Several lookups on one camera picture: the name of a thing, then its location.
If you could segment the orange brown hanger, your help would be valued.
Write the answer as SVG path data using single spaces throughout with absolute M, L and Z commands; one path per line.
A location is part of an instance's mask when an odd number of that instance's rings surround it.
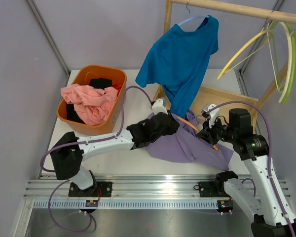
M 190 126 L 191 128 L 193 128 L 195 131 L 197 131 L 197 132 L 200 132 L 200 131 L 201 131 L 197 126 L 193 125 L 193 124 L 190 123 L 189 121 L 187 121 L 187 120 L 185 120 L 185 119 L 183 119 L 183 118 L 181 118 L 181 117 L 177 117 L 177 119 L 180 120 L 180 121 L 182 121 L 182 122 L 184 122 L 185 124 L 187 124 L 188 126 Z M 216 145 L 213 145 L 213 148 L 214 148 L 216 151 L 219 150 L 219 148 L 218 148 Z

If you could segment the lilac t shirt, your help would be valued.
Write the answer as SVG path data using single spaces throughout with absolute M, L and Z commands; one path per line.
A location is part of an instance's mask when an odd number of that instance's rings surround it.
M 218 145 L 218 150 L 215 150 L 211 144 L 197 138 L 197 131 L 179 120 L 178 115 L 172 114 L 172 116 L 180 125 L 177 132 L 161 136 L 143 150 L 152 158 L 170 164 L 203 164 L 222 171 L 229 170 L 233 156 L 231 149 Z

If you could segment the orange t shirt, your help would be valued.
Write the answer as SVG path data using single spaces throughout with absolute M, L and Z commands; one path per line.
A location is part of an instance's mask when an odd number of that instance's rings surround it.
M 112 87 L 114 87 L 116 90 L 120 91 L 122 88 L 122 84 L 114 82 L 114 83 L 112 83 Z

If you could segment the pink t shirt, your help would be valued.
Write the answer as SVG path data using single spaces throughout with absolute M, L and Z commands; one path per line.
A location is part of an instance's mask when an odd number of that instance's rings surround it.
M 86 125 L 96 126 L 109 118 L 118 90 L 112 86 L 97 89 L 76 83 L 61 88 L 61 95 L 67 104 L 73 104 L 75 112 Z

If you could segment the black t shirt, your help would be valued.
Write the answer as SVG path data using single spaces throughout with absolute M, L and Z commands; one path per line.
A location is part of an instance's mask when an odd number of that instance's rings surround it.
M 104 78 L 99 78 L 99 79 L 92 79 L 89 84 L 93 88 L 97 89 L 105 89 L 106 87 L 112 86 L 112 80 L 110 79 L 104 79 Z M 77 113 L 74 110 L 73 104 L 67 104 L 66 103 L 66 110 L 67 110 L 67 119 L 71 121 L 75 121 L 78 123 L 85 124 L 77 115 Z

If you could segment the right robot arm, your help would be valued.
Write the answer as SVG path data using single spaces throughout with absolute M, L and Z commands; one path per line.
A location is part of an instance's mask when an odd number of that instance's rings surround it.
M 233 145 L 258 191 L 258 197 L 248 191 L 233 171 L 216 175 L 214 190 L 220 196 L 230 196 L 251 221 L 256 237 L 296 237 L 296 215 L 286 201 L 277 179 L 266 139 L 254 134 L 251 115 L 246 109 L 229 110 L 227 124 L 219 118 L 220 110 L 213 104 L 203 109 L 203 129 L 197 137 L 215 145 L 218 141 Z

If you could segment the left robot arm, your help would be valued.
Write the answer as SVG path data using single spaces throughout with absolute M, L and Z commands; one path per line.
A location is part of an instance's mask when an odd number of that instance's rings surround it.
M 118 133 L 78 137 L 74 132 L 67 132 L 51 149 L 54 173 L 57 180 L 72 182 L 78 191 L 90 197 L 98 185 L 93 172 L 83 167 L 84 160 L 110 152 L 145 148 L 162 136 L 175 134 L 179 126 L 171 113 L 158 113 Z

